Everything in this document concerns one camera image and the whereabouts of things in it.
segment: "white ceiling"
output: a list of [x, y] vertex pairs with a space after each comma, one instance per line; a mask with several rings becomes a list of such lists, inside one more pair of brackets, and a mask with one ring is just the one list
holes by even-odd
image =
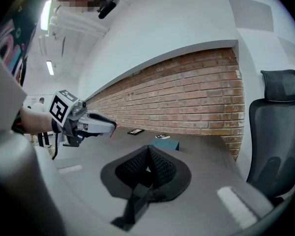
[[[103, 37], [94, 36], [85, 32], [80, 32], [85, 25], [92, 28], [92, 31], [106, 28], [109, 30], [113, 21], [122, 12], [124, 12], [130, 4], [136, 0], [120, 0], [117, 7], [103, 20], [98, 18], [97, 12], [77, 12], [75, 8], [64, 8], [59, 10], [58, 18], [72, 18], [75, 21], [78, 30], [63, 29], [62, 38], [54, 40], [54, 37], [46, 38], [47, 55], [43, 56], [39, 45], [39, 36], [48, 34], [40, 28], [40, 22], [37, 24], [35, 36], [32, 41], [31, 50], [29, 52], [27, 69], [32, 77], [39, 80], [59, 81], [63, 79], [78, 79], [83, 69], [83, 65], [91, 50]], [[50, 10], [51, 16], [53, 10], [58, 6], [58, 2], [53, 1]], [[62, 40], [65, 36], [64, 52], [61, 57]], [[51, 60], [54, 67], [54, 76], [50, 76], [46, 61]]]

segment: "mesh office chair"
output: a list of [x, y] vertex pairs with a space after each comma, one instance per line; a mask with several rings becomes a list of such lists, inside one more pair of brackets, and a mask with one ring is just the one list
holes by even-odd
[[265, 98], [249, 108], [252, 162], [247, 182], [271, 200], [295, 184], [295, 70], [261, 73]]

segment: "ceiling light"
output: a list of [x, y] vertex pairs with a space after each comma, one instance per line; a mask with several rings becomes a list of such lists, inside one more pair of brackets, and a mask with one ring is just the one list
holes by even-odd
[[40, 28], [42, 30], [48, 30], [49, 12], [50, 12], [51, 0], [48, 0], [45, 5], [43, 12], [40, 16]]
[[46, 64], [47, 64], [47, 67], [48, 67], [49, 74], [53, 75], [54, 71], [53, 71], [53, 65], [51, 64], [51, 61], [46, 61]]

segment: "table surface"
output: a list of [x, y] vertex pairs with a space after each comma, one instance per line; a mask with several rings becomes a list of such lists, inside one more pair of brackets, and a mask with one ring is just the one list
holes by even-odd
[[[137, 136], [131, 129], [117, 128], [109, 137], [90, 137], [79, 148], [59, 148], [58, 168], [81, 165], [62, 177], [74, 194], [95, 214], [111, 222], [123, 214], [126, 200], [112, 197], [100, 180], [101, 169], [135, 149], [148, 144], [158, 133], [144, 131]], [[243, 181], [221, 137], [172, 135], [179, 151], [163, 151], [185, 162], [192, 174], [188, 188], [170, 202], [150, 204], [131, 234], [150, 235], [230, 235], [241, 230], [216, 192], [230, 186], [259, 217], [272, 210], [270, 202]]]

